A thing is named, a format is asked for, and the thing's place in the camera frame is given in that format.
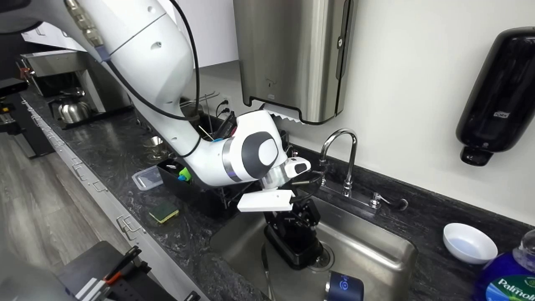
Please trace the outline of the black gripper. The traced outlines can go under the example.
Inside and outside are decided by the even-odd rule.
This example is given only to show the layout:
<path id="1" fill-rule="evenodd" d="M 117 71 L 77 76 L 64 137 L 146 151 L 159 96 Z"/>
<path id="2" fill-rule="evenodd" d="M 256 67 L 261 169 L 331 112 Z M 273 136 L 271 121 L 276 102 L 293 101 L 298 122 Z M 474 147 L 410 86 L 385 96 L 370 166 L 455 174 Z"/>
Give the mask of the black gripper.
<path id="1" fill-rule="evenodd" d="M 313 201 L 296 199 L 293 209 L 278 213 L 271 226 L 275 233 L 291 246 L 308 246 L 316 238 L 315 228 L 320 224 L 321 214 Z"/>

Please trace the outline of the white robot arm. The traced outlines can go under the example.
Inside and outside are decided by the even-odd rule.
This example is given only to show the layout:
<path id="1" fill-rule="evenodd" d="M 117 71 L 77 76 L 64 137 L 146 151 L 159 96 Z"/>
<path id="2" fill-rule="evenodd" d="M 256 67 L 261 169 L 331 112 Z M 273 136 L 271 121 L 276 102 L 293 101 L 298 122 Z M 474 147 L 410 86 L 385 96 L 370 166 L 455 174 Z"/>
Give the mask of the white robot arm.
<path id="1" fill-rule="evenodd" d="M 311 162 L 285 154 L 268 112 L 241 116 L 234 134 L 216 142 L 203 139 L 188 121 L 181 97 L 194 74 L 194 50 L 159 0 L 0 2 L 2 32 L 27 32 L 40 24 L 82 45 L 131 94 L 137 112 L 203 184 L 258 183 L 258 193 L 239 198 L 239 211 L 280 216 L 296 208 L 288 183 L 308 173 Z"/>

